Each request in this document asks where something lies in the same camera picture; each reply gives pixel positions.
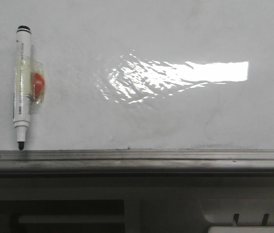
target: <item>marker barrel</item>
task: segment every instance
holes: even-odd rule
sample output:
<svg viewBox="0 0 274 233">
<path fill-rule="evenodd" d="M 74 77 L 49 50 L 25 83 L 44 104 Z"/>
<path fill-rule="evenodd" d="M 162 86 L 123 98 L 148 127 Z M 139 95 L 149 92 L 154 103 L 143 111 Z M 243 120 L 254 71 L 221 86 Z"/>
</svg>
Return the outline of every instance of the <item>marker barrel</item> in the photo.
<svg viewBox="0 0 274 233">
<path fill-rule="evenodd" d="M 31 95 L 31 31 L 26 26 L 17 30 L 17 58 L 15 66 L 14 127 L 17 142 L 26 141 L 26 131 L 30 122 Z"/>
</svg>

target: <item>whiteboard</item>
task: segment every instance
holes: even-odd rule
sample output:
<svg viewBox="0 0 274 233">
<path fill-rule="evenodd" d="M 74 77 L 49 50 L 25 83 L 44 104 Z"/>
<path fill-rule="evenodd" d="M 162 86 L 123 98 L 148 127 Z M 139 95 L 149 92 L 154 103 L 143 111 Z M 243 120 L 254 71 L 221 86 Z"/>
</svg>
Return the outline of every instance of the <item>whiteboard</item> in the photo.
<svg viewBox="0 0 274 233">
<path fill-rule="evenodd" d="M 0 0 L 0 150 L 19 25 L 46 74 L 26 150 L 274 149 L 274 0 Z"/>
</svg>

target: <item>red magnet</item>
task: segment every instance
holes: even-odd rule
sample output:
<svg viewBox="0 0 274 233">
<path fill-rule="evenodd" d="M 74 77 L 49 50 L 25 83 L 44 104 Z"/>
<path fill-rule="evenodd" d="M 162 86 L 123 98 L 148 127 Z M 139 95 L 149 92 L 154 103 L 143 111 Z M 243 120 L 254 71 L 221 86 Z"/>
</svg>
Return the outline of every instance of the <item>red magnet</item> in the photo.
<svg viewBox="0 0 274 233">
<path fill-rule="evenodd" d="M 33 73 L 34 99 L 44 91 L 45 81 L 41 74 Z"/>
</svg>

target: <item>black marker tip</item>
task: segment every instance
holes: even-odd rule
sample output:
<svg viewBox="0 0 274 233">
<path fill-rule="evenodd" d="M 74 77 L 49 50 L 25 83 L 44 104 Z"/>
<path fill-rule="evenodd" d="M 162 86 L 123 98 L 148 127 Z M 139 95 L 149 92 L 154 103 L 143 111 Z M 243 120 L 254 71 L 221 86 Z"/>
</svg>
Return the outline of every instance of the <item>black marker tip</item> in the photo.
<svg viewBox="0 0 274 233">
<path fill-rule="evenodd" d="M 25 142 L 18 142 L 18 149 L 23 150 L 25 146 Z"/>
</svg>

